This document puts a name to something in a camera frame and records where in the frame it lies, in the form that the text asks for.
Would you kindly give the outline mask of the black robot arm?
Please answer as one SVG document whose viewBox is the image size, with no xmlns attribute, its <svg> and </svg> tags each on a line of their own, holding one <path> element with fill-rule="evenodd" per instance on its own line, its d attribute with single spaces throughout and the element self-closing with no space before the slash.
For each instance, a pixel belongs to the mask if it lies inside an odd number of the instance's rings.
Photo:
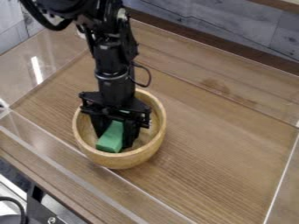
<svg viewBox="0 0 299 224">
<path fill-rule="evenodd" d="M 95 60 L 98 90 L 82 92 L 81 112 L 89 115 L 99 139 L 111 137 L 118 147 L 98 143 L 107 152 L 134 145 L 141 129 L 150 127 L 151 108 L 137 98 L 138 43 L 123 0 L 21 0 L 37 21 L 62 31 L 75 24 L 86 35 Z"/>
</svg>

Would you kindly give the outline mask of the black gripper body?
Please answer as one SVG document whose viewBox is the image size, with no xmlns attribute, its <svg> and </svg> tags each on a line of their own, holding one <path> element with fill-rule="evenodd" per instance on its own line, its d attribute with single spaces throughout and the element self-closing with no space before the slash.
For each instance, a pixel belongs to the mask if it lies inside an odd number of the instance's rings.
<svg viewBox="0 0 299 224">
<path fill-rule="evenodd" d="M 134 120 L 141 128 L 150 127 L 150 106 L 137 98 L 137 86 L 147 88 L 147 83 L 135 79 L 134 73 L 97 73 L 99 91 L 81 92 L 81 111 L 87 115 L 107 116 L 114 121 Z"/>
</svg>

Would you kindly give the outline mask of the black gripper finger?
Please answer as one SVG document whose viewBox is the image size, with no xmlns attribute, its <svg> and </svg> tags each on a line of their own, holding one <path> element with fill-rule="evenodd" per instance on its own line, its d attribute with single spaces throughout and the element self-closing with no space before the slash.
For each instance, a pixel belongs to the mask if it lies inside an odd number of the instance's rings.
<svg viewBox="0 0 299 224">
<path fill-rule="evenodd" d="M 134 120 L 125 121 L 123 148 L 130 148 L 139 137 L 141 127 Z"/>
<path fill-rule="evenodd" d="M 98 137 L 102 137 L 113 123 L 113 119 L 105 115 L 91 115 L 90 118 L 97 135 Z"/>
</svg>

